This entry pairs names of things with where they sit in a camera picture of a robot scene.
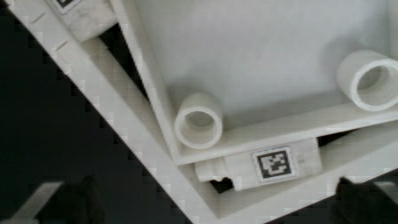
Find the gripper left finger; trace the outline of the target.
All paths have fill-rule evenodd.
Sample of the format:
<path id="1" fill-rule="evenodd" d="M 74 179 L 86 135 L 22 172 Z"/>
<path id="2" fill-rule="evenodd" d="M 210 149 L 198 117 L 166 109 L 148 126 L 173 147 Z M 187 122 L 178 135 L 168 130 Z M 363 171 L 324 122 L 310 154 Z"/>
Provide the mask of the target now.
<path id="1" fill-rule="evenodd" d="M 40 185 L 15 215 L 0 221 L 0 224 L 40 224 L 36 216 L 59 191 L 61 186 L 63 182 L 45 182 Z"/>

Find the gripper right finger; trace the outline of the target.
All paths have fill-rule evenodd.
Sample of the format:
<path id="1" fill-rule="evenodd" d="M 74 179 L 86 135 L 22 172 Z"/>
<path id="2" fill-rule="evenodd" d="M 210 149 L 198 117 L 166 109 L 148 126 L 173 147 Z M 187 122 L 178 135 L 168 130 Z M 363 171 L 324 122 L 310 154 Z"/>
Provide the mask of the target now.
<path id="1" fill-rule="evenodd" d="M 333 224 L 398 224 L 398 184 L 393 181 L 354 183 L 340 178 L 331 221 Z"/>

